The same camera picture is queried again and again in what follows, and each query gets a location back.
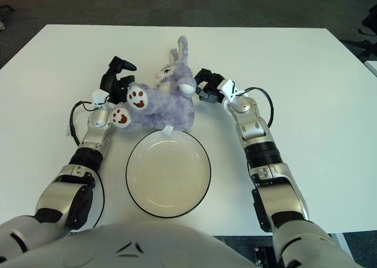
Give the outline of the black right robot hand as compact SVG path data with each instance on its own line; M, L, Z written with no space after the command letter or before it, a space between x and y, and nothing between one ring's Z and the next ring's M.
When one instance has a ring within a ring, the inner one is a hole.
M194 77L196 81L196 94L200 101L209 103L222 103L224 95L217 88L224 77L210 70L202 68Z

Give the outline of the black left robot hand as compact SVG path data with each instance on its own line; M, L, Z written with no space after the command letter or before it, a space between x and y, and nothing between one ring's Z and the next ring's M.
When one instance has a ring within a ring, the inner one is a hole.
M100 89L109 93L108 102L118 104L127 101L128 86L135 81L134 75L117 79L122 70L136 71L137 67L117 56L109 63L107 72L102 76Z

